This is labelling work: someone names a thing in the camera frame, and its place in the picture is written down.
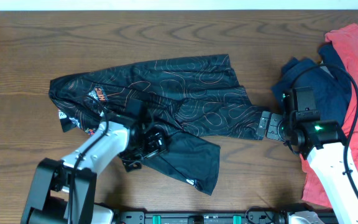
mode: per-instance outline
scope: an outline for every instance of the white wall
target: white wall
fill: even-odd
[[[358,0],[0,0],[0,11],[358,9]]]

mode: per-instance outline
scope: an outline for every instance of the green led light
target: green led light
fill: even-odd
[[[320,126],[318,126],[318,125],[316,125],[314,128],[316,129],[316,131],[319,131],[319,130],[322,130],[322,129],[323,129],[322,127],[320,127]]]

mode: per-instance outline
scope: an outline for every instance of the wire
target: wire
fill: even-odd
[[[349,135],[347,137],[347,141],[346,141],[346,145],[345,145],[345,148],[344,148],[344,152],[343,152],[343,161],[344,161],[344,167],[345,167],[345,172],[343,173],[343,175],[347,175],[347,178],[349,179],[349,182],[352,186],[352,189],[354,191],[354,194],[356,195],[357,199],[358,199],[358,190],[357,190],[357,187],[353,181],[353,178],[352,178],[352,171],[353,170],[350,170],[349,168],[349,164],[347,163],[347,153],[348,153],[348,150],[349,150],[349,145],[351,143],[351,139],[352,139],[352,136],[353,136],[353,132],[354,132],[354,128],[356,127],[356,122],[357,122],[357,119],[358,119],[358,87],[357,87],[357,83],[356,81],[354,81],[353,77],[347,72],[345,71],[343,68],[337,66],[337,65],[331,65],[331,64],[319,64],[319,65],[315,65],[313,67],[310,67],[304,71],[302,71],[295,79],[294,81],[292,82],[291,84],[291,88],[293,88],[295,82],[302,76],[304,75],[306,72],[312,70],[312,69],[315,69],[315,68],[319,68],[319,67],[331,67],[331,68],[335,68],[335,69],[338,69],[339,71],[341,71],[342,73],[344,73],[346,75],[346,77],[348,79],[350,79],[353,87],[354,87],[354,91],[356,93],[356,112],[355,112],[355,115],[354,115],[354,120],[353,120],[353,123],[352,123],[352,126],[351,126],[351,130],[349,131]]]
[[[295,110],[294,110],[294,111],[291,111],[291,112],[290,112],[290,115],[288,115],[288,117],[290,118],[290,120],[289,120],[289,123],[290,123],[290,124],[289,124],[289,125],[290,125],[291,130],[294,128],[294,127],[293,127],[293,123],[292,123],[292,117],[293,117],[293,115],[295,114],[295,112],[296,112]]]
[[[141,158],[140,160],[141,161],[139,161],[139,160],[132,160],[132,159],[124,159],[124,158],[122,158],[122,156],[120,156],[120,155],[118,155],[118,158],[120,158],[120,160],[122,160],[122,161],[125,161],[125,162],[138,162],[138,163],[142,163],[141,161],[143,161],[143,158]]]
[[[80,162],[82,161],[82,159],[84,158],[85,154],[96,144],[98,143],[98,141],[100,139],[102,139],[104,137],[104,135],[107,134],[108,130],[109,130],[109,121],[107,118],[107,111],[104,108],[104,106],[97,100],[95,100],[93,97],[90,97],[88,95],[86,95],[85,97],[92,99],[93,101],[97,102],[97,104],[99,106],[101,106],[102,110],[103,110],[103,118],[106,122],[106,129],[104,130],[104,132],[102,133],[102,135],[100,135],[95,141],[93,141],[83,152],[79,153],[77,160],[75,161],[73,170],[71,172],[71,179],[70,179],[70,187],[69,187],[69,192],[68,192],[68,213],[67,213],[67,223],[68,224],[72,224],[72,216],[73,216],[73,192],[74,192],[74,179],[75,179],[75,172],[80,164]]]
[[[251,206],[247,209],[246,211],[246,219],[248,220],[249,223],[251,224],[256,224],[254,223],[253,221],[249,220],[249,217],[248,217],[248,212],[249,210],[253,209],[253,208],[259,208],[261,211],[263,211],[265,214],[266,214],[266,217],[270,220],[270,223],[267,223],[267,224],[271,224],[271,223],[274,223],[273,219],[267,214],[266,210],[260,206]]]

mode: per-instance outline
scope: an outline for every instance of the wood grain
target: wood grain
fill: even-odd
[[[0,12],[0,223],[18,223],[34,169],[87,139],[62,133],[49,81],[132,62],[228,53],[253,104],[277,111],[270,91],[291,57],[318,60],[324,33],[358,11]],[[115,159],[96,201],[123,208],[246,210],[300,202],[300,159],[279,142],[208,137],[221,146],[213,195]]]

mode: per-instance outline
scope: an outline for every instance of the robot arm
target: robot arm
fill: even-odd
[[[96,179],[117,156],[123,159],[127,171],[140,169],[139,161],[157,156],[167,150],[163,134],[145,129],[147,120],[141,101],[132,100],[124,115],[108,114],[97,131],[77,150],[60,161],[45,158],[37,166],[21,223],[67,223],[68,203],[51,197],[50,191],[70,191],[74,178],[72,213],[73,224],[110,224],[113,211],[94,205]],[[80,153],[81,162],[73,168]]]
[[[358,223],[358,199],[344,167],[346,137],[337,121],[320,121],[311,88],[294,88],[283,95],[285,115],[264,111],[258,133],[284,141],[316,172],[339,223]],[[291,145],[298,146],[294,151]],[[358,191],[358,171],[350,149],[347,163]]]

